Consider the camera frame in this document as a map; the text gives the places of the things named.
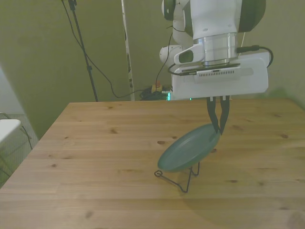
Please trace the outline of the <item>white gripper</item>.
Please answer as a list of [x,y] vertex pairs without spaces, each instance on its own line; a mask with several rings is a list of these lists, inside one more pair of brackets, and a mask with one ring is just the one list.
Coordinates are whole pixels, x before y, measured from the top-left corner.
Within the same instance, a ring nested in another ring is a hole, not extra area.
[[[221,135],[230,111],[230,96],[263,93],[268,88],[269,53],[241,55],[222,68],[198,70],[181,67],[172,75],[172,100],[206,98],[207,111],[213,128]],[[216,98],[220,97],[220,127],[215,112]]]

